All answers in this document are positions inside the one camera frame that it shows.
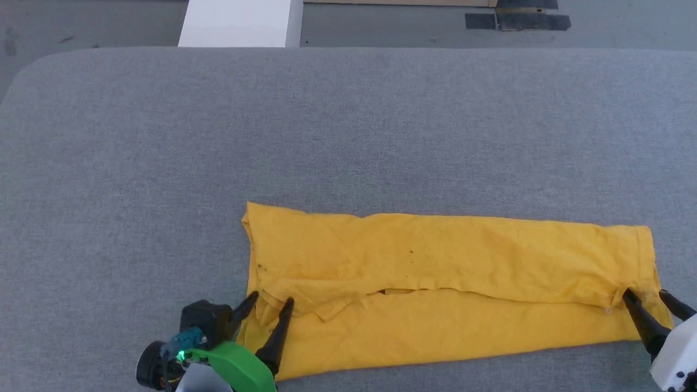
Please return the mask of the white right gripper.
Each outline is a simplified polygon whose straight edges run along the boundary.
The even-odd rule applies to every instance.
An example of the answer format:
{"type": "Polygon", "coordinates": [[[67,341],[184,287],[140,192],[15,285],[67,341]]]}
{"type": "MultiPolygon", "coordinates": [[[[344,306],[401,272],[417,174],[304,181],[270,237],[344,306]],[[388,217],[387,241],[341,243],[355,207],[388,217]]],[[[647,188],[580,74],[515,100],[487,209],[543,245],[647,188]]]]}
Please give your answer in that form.
{"type": "Polygon", "coordinates": [[[670,313],[682,321],[672,331],[643,307],[640,298],[627,289],[622,299],[653,360],[650,374],[662,391],[694,391],[696,368],[696,310],[667,290],[659,297],[670,313]]]}

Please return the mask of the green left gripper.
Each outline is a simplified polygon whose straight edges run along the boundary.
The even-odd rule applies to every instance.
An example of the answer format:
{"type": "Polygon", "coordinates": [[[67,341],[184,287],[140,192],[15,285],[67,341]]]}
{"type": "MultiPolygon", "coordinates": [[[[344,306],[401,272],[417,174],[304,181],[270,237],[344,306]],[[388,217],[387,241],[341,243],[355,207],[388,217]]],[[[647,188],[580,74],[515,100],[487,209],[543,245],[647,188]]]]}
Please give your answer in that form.
{"type": "MultiPolygon", "coordinates": [[[[235,340],[241,323],[251,314],[259,298],[250,293],[230,315],[226,333],[235,340]]],[[[214,350],[177,350],[163,355],[166,345],[154,341],[141,354],[136,365],[136,381],[161,391],[276,391],[276,375],[288,335],[295,301],[287,298],[279,312],[276,327],[256,355],[228,341],[214,350]]]]}

